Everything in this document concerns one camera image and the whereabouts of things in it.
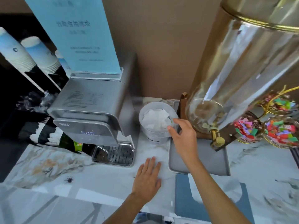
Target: tissue paper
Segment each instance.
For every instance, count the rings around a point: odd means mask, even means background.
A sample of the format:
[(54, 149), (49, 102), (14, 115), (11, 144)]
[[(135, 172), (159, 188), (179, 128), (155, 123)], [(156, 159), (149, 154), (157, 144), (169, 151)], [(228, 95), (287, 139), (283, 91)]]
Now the tissue paper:
[[(242, 196), (242, 188), (239, 180), (231, 176), (219, 176), (210, 174), (214, 181), (219, 185), (223, 192), (234, 202), (238, 202)], [(198, 192), (196, 184), (191, 174), (188, 174), (191, 194), (194, 200), (202, 203), (202, 198)]]
[(142, 126), (155, 133), (167, 132), (167, 126), (172, 125), (169, 113), (164, 109), (149, 109), (145, 112)]

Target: glass beverage dispenser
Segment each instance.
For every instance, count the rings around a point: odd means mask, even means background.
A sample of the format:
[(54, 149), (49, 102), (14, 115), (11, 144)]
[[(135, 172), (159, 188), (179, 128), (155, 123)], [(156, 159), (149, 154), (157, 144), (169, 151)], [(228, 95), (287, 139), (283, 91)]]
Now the glass beverage dispenser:
[(193, 127), (219, 130), (299, 60), (299, 0), (222, 0), (197, 69), (185, 113)]

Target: hand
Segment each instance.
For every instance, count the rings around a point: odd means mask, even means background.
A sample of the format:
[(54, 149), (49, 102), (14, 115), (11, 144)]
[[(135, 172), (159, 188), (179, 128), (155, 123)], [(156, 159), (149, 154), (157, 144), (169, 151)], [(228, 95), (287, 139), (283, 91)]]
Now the hand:
[(177, 153), (181, 156), (186, 165), (190, 162), (199, 161), (196, 132), (192, 128), (191, 123), (184, 119), (173, 119), (173, 121), (182, 128), (182, 131), (178, 134), (173, 127), (167, 127), (174, 141)]
[(132, 195), (143, 205), (150, 202), (161, 188), (161, 179), (158, 179), (161, 162), (156, 166), (155, 162), (155, 157), (147, 158), (145, 164), (139, 167), (133, 183)]

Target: person's left hand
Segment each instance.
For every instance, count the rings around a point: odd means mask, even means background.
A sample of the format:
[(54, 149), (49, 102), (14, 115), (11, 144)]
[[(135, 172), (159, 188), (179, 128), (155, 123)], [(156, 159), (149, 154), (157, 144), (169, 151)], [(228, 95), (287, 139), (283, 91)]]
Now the person's left hand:
[(155, 157), (147, 158), (145, 164), (139, 167), (133, 183), (131, 194), (143, 205), (150, 202), (161, 187), (161, 179), (158, 179), (161, 162), (156, 166), (155, 162)]

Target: gold faucet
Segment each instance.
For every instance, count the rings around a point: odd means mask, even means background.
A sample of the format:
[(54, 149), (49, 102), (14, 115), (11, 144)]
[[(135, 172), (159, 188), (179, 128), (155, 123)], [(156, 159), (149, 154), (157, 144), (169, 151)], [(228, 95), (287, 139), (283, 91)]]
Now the gold faucet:
[(225, 144), (225, 139), (223, 137), (220, 137), (218, 128), (210, 128), (209, 132), (212, 136), (212, 142), (210, 144), (212, 149), (217, 150)]

